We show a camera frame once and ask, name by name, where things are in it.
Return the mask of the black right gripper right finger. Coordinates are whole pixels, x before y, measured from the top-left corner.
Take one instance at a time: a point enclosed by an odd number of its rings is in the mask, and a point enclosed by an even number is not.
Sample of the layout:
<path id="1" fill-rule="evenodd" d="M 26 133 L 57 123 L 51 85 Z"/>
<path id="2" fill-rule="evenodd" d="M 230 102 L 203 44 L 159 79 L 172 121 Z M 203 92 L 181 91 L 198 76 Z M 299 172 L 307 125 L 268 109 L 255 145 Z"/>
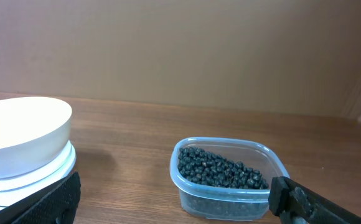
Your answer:
<path id="1" fill-rule="evenodd" d="M 269 210 L 285 223 L 361 223 L 361 217 L 338 206 L 288 177 L 274 177 Z"/>

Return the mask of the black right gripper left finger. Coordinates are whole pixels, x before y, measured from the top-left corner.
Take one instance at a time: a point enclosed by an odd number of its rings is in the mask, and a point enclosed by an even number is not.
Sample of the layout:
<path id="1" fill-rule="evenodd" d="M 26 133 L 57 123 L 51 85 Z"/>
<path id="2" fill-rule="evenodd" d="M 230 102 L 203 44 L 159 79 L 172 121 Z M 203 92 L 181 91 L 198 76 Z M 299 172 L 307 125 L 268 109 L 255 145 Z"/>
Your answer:
<path id="1" fill-rule="evenodd" d="M 0 224 L 73 224 L 81 196 L 78 172 L 0 211 Z"/>

